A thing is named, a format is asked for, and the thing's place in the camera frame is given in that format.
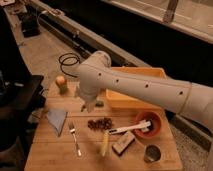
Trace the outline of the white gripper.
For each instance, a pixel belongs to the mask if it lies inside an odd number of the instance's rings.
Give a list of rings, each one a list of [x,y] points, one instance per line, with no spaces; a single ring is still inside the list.
[[[80,91],[80,97],[84,101],[84,105],[86,106],[88,113],[94,110],[98,95],[99,95],[98,91],[94,92],[85,92],[83,90]]]

